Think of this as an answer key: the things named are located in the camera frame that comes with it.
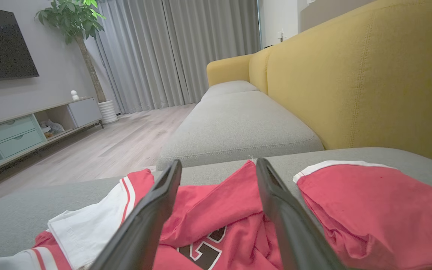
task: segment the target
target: jersey number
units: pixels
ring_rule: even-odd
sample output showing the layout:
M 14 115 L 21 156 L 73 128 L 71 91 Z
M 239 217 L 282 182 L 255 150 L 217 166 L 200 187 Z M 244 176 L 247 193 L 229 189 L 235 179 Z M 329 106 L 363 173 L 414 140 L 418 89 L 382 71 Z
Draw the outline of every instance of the jersey number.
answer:
M 207 238 L 215 243 L 220 243 L 226 234 L 226 226 L 218 229 L 210 234 L 208 234 Z M 177 248 L 179 253 L 188 258 L 190 261 L 194 262 L 197 266 L 204 270 L 213 269 L 216 262 L 219 260 L 222 251 L 211 246 L 207 241 L 202 241 L 199 244 L 198 248 L 195 250 L 198 254 L 196 257 L 192 255 L 193 253 L 193 244 L 189 246 L 183 246 Z

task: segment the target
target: potted plant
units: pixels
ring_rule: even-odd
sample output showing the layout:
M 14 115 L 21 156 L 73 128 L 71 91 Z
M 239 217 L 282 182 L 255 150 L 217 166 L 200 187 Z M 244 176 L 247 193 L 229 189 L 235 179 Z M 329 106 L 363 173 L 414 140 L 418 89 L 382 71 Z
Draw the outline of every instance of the potted plant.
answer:
M 96 0 L 52 0 L 51 7 L 40 10 L 36 17 L 38 17 L 41 24 L 46 23 L 59 29 L 65 36 L 66 44 L 76 41 L 96 90 L 99 109 L 103 115 L 103 123 L 112 123 L 118 121 L 113 101 L 106 100 L 91 61 L 91 56 L 86 44 L 84 44 L 85 38 L 87 39 L 89 36 L 96 38 L 97 32 L 104 31 L 103 26 L 98 23 L 98 17 L 106 18 L 96 12 L 93 6 L 98 7 Z

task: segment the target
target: light wood flooring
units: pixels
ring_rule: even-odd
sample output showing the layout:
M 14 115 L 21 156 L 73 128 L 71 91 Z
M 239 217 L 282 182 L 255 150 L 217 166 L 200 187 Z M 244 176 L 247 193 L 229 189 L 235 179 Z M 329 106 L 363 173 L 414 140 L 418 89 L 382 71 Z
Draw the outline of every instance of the light wood flooring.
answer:
M 0 198 L 15 191 L 125 176 L 153 168 L 163 144 L 195 104 L 121 116 L 55 142 L 0 170 Z

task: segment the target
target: tree trunk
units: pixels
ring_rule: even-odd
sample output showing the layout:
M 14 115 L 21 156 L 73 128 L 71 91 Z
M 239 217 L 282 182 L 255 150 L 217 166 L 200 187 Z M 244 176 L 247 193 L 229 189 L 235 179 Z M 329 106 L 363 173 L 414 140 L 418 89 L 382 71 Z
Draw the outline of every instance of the tree trunk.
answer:
M 89 55 L 88 49 L 86 48 L 86 44 L 84 44 L 84 39 L 82 36 L 75 36 L 74 39 L 79 45 L 79 49 L 81 50 L 82 57 L 84 58 L 84 62 L 86 63 L 86 67 L 88 68 L 89 75 L 91 76 L 91 80 L 93 81 L 94 88 L 96 89 L 96 96 L 98 102 L 105 102 L 106 97 L 104 96 L 103 88 L 98 80 L 98 75 L 96 74 L 95 67 L 93 66 L 93 62 L 91 61 L 91 56 Z

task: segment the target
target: sofa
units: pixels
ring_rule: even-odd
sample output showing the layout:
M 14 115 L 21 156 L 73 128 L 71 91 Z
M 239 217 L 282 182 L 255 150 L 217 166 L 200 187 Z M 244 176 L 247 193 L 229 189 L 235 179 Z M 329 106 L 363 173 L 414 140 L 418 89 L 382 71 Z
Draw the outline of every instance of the sofa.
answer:
M 163 146 L 155 177 L 180 159 L 181 185 L 211 185 L 267 157 L 304 207 L 293 176 L 327 160 L 385 164 L 432 186 L 432 0 L 378 0 L 207 73 L 210 88 Z M 0 257 L 120 178 L 0 198 Z
M 156 168 L 389 147 L 432 159 L 432 0 L 378 0 L 207 66 Z

